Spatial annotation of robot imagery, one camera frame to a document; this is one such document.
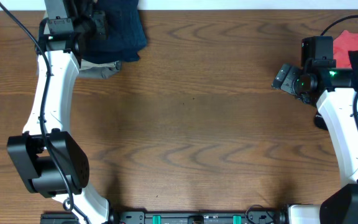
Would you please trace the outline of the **dark blue denim shorts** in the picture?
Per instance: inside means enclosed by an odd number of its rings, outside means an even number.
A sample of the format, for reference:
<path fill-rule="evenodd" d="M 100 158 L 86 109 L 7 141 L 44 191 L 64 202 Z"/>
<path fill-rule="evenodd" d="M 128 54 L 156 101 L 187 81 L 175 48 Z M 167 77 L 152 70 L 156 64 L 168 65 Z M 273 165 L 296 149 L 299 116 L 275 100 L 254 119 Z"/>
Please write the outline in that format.
<path fill-rule="evenodd" d="M 136 62 L 147 39 L 138 12 L 139 0 L 98 0 L 96 10 L 106 13 L 108 38 L 91 40 L 83 58 L 96 64 Z"/>

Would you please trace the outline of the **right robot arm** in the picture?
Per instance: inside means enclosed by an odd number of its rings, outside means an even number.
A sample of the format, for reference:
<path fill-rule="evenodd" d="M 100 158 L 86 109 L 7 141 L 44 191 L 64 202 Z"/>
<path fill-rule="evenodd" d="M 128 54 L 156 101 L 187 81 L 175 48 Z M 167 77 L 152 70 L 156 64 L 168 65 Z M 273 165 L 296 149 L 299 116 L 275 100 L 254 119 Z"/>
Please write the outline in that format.
<path fill-rule="evenodd" d="M 317 108 L 331 138 L 341 188 L 320 205 L 288 206 L 282 223 L 358 223 L 358 94 L 346 68 L 304 71 L 284 64 L 272 87 Z"/>

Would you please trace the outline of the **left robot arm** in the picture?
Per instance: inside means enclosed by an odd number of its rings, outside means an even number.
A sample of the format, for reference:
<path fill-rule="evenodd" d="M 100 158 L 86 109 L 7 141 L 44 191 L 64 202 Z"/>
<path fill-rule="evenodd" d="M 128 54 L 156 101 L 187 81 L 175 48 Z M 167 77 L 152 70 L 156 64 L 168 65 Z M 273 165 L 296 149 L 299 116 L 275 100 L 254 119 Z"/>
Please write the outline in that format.
<path fill-rule="evenodd" d="M 32 36 L 38 82 L 29 118 L 8 154 L 26 189 L 63 205 L 51 223 L 108 223 L 109 201 L 90 183 L 86 154 L 70 134 L 73 88 L 87 43 L 107 37 L 105 14 L 93 1 L 46 1 Z"/>

